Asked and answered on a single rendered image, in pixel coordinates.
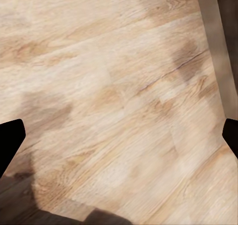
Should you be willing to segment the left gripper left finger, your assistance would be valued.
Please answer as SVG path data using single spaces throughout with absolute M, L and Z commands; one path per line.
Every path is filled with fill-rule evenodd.
M 26 138 L 22 119 L 0 124 L 0 178 Z

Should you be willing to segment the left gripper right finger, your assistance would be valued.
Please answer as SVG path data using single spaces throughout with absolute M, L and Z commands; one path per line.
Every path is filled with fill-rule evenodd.
M 228 118 L 225 121 L 222 137 L 238 159 L 238 121 Z

